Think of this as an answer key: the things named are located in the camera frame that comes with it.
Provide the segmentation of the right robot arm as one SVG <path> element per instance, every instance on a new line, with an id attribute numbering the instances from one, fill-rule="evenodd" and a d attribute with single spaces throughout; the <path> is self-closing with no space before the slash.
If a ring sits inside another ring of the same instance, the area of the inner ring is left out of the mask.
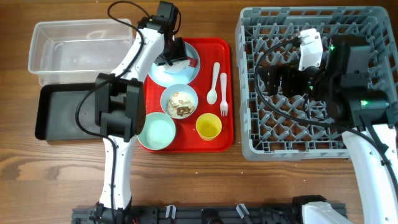
<path id="1" fill-rule="evenodd" d="M 370 44 L 365 37 L 336 35 L 323 60 L 319 35 L 301 34 L 290 43 L 300 49 L 298 62 L 256 64 L 254 83 L 266 84 L 257 95 L 266 101 L 282 90 L 287 97 L 306 94 L 325 102 L 332 122 L 323 127 L 341 131 L 354 165 L 364 219 L 396 223 L 396 119 L 389 96 L 368 87 Z"/>

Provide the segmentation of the white napkin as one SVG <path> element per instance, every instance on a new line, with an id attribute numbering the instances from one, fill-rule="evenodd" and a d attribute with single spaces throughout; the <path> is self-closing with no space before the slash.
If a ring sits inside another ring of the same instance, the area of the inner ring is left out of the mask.
<path id="1" fill-rule="evenodd" d="M 164 65 L 164 72 L 166 73 L 178 73 L 182 70 L 186 69 L 190 64 L 190 60 L 181 60 L 178 62 L 174 62 L 172 65 Z"/>

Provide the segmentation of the light green bowl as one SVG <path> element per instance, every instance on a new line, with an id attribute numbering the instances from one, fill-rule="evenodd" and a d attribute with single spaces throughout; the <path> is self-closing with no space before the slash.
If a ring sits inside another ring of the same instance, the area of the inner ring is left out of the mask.
<path id="1" fill-rule="evenodd" d="M 159 151 L 170 145 L 175 135 L 176 126 L 173 119 L 165 113 L 154 112 L 146 116 L 138 140 L 144 148 Z"/>

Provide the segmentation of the rice and food scraps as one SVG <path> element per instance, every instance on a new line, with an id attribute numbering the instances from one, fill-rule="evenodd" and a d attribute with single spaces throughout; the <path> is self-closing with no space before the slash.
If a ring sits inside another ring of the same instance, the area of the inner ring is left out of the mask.
<path id="1" fill-rule="evenodd" d="M 183 91 L 175 92 L 167 101 L 167 113 L 173 118 L 190 116 L 195 108 L 193 96 Z"/>

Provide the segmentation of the yellow plastic cup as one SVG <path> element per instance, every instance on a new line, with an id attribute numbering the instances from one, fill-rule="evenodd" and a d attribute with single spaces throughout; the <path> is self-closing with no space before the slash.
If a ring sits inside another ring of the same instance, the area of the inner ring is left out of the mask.
<path id="1" fill-rule="evenodd" d="M 204 113 L 196 121 L 197 133 L 205 141 L 211 141 L 217 137 L 222 128 L 220 118 L 213 113 Z"/>

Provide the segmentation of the red snack wrapper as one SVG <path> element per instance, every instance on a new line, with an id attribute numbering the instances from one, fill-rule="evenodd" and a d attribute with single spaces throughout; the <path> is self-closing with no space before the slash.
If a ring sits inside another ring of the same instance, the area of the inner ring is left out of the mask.
<path id="1" fill-rule="evenodd" d="M 195 68 L 198 65 L 198 59 L 189 57 L 189 66 Z"/>

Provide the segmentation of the light blue bowl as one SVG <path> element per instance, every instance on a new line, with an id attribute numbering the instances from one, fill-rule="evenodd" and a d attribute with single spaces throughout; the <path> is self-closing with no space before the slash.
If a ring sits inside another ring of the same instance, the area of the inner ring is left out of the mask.
<path id="1" fill-rule="evenodd" d="M 198 96 L 191 86 L 174 84 L 163 91 L 160 104 L 164 113 L 171 118 L 185 119 L 195 112 Z"/>

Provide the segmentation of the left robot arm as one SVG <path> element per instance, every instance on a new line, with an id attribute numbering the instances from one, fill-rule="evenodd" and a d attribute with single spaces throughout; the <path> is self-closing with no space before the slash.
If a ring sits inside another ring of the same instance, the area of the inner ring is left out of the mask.
<path id="1" fill-rule="evenodd" d="M 106 149 L 103 192 L 96 206 L 102 223 L 126 223 L 130 218 L 131 156 L 146 119 L 144 81 L 153 64 L 175 65 L 185 59 L 185 44 L 174 38 L 179 16 L 143 17 L 136 39 L 123 61 L 95 83 L 95 122 Z"/>

